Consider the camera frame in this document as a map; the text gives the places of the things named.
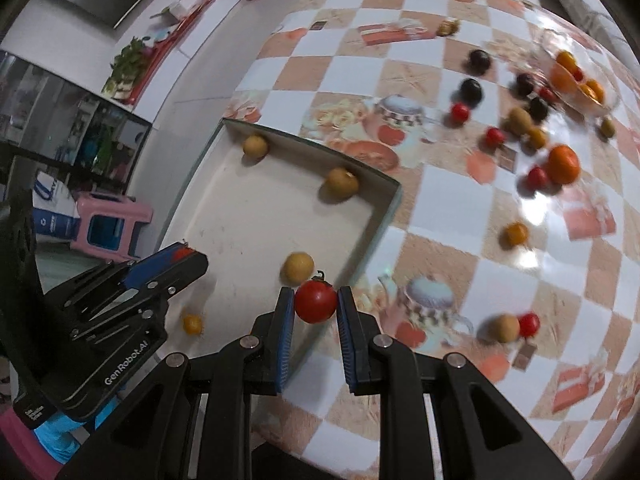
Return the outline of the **blue gloved left hand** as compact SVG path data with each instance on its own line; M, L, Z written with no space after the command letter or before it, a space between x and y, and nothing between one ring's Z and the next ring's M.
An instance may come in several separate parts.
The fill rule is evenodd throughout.
M94 419L88 422L76 422L61 412L55 412L34 430L35 436L52 458L60 464L66 464L81 446L74 432L80 427L85 427L86 431L92 434L113 413L119 403L119 398L115 396Z

